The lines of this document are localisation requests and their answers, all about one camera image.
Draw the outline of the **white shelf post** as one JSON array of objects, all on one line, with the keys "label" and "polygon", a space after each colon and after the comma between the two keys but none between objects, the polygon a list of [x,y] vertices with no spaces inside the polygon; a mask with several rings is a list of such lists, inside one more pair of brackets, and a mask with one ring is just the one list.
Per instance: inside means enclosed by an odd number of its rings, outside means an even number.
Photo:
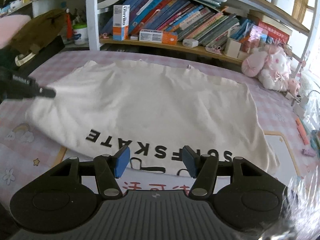
[{"label": "white shelf post", "polygon": [[86,19],[89,49],[99,51],[98,0],[86,0]]}]

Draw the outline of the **pink soft cloth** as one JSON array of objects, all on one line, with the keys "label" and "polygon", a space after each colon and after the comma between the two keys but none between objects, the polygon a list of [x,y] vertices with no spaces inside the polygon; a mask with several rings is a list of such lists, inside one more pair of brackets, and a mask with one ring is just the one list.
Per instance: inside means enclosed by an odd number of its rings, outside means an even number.
[{"label": "pink soft cloth", "polygon": [[29,15],[9,15],[1,18],[0,49],[6,47],[21,28],[31,20]]}]

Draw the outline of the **white wrist watch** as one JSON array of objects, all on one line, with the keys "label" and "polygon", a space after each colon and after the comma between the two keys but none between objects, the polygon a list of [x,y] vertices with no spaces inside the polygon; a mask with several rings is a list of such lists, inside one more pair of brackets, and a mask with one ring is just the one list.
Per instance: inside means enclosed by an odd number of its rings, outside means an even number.
[{"label": "white wrist watch", "polygon": [[15,57],[15,64],[18,67],[21,67],[25,63],[29,62],[31,59],[33,59],[36,55],[33,52],[30,52],[29,54],[20,54]]}]

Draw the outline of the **white jar green lid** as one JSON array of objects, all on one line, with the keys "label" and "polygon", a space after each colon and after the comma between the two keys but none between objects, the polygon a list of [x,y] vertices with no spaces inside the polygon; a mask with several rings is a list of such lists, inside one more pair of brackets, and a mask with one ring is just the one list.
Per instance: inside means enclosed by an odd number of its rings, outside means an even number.
[{"label": "white jar green lid", "polygon": [[73,40],[76,45],[84,45],[88,42],[86,23],[77,23],[73,25]]}]

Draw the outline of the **white orange box lying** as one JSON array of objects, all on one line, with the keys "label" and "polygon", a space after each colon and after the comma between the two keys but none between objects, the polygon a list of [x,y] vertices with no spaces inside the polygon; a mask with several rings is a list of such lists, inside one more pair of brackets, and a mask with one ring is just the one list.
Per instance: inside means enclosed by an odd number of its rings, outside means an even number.
[{"label": "white orange box lying", "polygon": [[142,29],[139,32],[139,41],[176,45],[177,34],[170,31]]}]

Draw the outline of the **white charger adapter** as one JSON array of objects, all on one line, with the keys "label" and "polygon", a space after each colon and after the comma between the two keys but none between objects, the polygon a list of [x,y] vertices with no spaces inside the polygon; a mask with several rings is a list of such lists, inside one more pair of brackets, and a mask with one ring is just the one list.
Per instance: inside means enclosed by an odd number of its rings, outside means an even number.
[{"label": "white charger adapter", "polygon": [[183,40],[182,45],[187,48],[195,48],[199,45],[199,42],[193,38],[188,38]]}]

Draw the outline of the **row of books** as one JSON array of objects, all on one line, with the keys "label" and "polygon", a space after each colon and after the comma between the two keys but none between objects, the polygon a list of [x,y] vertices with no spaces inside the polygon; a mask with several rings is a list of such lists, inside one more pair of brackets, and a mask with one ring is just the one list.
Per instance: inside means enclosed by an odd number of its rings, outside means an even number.
[{"label": "row of books", "polygon": [[[142,29],[170,31],[177,34],[177,43],[184,39],[198,40],[199,46],[220,48],[223,45],[220,36],[228,37],[240,31],[240,24],[249,19],[240,20],[234,14],[225,15],[215,8],[190,0],[119,0],[114,5],[130,5],[129,34],[126,40],[139,41]],[[100,33],[101,40],[113,40],[113,16]]]}]

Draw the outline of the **white printed t-shirt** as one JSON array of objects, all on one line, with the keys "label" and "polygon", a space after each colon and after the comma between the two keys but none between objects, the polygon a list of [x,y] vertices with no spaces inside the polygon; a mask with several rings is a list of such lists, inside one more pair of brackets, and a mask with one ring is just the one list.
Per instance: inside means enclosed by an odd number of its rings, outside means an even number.
[{"label": "white printed t-shirt", "polygon": [[279,160],[259,125],[247,85],[195,68],[144,61],[87,62],[36,98],[26,119],[59,144],[89,157],[127,145],[129,166],[184,176],[182,149],[243,157],[274,174]]}]

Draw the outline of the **white orange medicine box upright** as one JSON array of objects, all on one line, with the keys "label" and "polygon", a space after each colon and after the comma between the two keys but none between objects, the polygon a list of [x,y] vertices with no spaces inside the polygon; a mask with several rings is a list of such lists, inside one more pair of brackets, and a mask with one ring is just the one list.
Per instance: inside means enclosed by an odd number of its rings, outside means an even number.
[{"label": "white orange medicine box upright", "polygon": [[129,34],[130,5],[113,6],[113,40],[123,41]]}]

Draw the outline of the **purple highlighter pen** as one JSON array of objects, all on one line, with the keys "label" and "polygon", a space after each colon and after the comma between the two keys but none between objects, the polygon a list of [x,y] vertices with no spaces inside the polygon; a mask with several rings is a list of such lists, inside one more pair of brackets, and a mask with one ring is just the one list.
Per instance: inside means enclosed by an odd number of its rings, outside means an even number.
[{"label": "purple highlighter pen", "polygon": [[302,155],[307,156],[307,157],[315,157],[317,153],[313,149],[302,149]]}]

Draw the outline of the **pink white plush toy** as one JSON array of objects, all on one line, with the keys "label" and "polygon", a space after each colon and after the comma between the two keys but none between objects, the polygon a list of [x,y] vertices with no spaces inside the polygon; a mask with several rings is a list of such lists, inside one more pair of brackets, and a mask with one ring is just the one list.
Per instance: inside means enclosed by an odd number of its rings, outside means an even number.
[{"label": "pink white plush toy", "polygon": [[241,71],[247,77],[257,78],[265,89],[298,95],[300,83],[290,77],[291,59],[280,46],[255,48],[242,62]]}]

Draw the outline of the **brown bag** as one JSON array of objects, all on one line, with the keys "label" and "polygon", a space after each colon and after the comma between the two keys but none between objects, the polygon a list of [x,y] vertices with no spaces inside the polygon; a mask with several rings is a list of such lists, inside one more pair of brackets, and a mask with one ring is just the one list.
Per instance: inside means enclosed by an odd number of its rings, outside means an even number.
[{"label": "brown bag", "polygon": [[38,54],[52,42],[66,25],[66,12],[53,9],[26,23],[12,38],[10,46],[20,54]]}]

